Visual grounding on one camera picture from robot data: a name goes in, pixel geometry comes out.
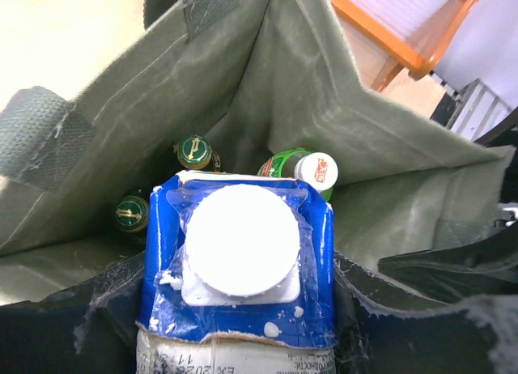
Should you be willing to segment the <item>blue juice carton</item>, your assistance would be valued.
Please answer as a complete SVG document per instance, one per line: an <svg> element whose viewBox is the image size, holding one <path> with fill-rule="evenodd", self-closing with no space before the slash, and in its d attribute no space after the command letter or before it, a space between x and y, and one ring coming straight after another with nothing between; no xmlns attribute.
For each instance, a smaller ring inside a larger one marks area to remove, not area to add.
<svg viewBox="0 0 518 374"><path fill-rule="evenodd" d="M333 373L333 209L308 183L180 172L154 188L139 373Z"/></svg>

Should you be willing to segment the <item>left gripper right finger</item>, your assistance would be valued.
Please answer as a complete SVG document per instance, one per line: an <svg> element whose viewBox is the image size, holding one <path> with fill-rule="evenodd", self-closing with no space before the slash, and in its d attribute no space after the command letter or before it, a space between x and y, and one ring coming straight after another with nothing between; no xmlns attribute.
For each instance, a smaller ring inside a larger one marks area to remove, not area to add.
<svg viewBox="0 0 518 374"><path fill-rule="evenodd" d="M517 298L444 304L334 254L339 373L515 373Z"/></svg>

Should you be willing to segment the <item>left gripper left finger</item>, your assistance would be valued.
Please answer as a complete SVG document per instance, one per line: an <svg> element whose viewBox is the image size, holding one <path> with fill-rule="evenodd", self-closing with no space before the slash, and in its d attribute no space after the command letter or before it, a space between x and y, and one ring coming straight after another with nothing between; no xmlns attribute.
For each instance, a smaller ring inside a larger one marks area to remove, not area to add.
<svg viewBox="0 0 518 374"><path fill-rule="evenodd" d="M3 373L134 373L144 255L39 302L1 307Z"/></svg>

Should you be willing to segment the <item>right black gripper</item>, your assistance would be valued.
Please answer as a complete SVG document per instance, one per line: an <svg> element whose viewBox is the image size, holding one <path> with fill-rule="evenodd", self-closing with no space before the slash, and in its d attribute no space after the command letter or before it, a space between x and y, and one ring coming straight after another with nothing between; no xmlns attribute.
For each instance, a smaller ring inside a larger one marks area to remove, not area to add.
<svg viewBox="0 0 518 374"><path fill-rule="evenodd" d="M458 172L432 248L378 262L382 274L448 304L517 293L517 112L477 141L508 148L504 168Z"/></svg>

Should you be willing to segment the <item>green orange juice bottle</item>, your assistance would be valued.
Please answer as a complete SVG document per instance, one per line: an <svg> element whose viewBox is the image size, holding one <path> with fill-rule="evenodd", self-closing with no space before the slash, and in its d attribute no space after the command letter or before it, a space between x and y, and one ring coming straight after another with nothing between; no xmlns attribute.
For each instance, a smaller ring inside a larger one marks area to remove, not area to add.
<svg viewBox="0 0 518 374"><path fill-rule="evenodd" d="M327 202L332 196L338 174L338 165L331 155L307 147L297 147L272 155L257 172L258 176L304 181Z"/></svg>

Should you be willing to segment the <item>green canvas bag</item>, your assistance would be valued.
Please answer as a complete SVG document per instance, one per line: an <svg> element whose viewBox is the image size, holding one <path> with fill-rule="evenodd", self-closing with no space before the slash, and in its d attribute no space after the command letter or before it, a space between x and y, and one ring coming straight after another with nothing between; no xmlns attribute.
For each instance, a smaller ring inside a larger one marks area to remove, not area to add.
<svg viewBox="0 0 518 374"><path fill-rule="evenodd" d="M335 248L384 257L493 232L510 147L485 148L360 81L329 0L168 0L81 93L16 92L1 113L1 302L131 277L106 229L124 192L159 183L166 150L204 134L226 172L312 147L334 157Z"/></svg>

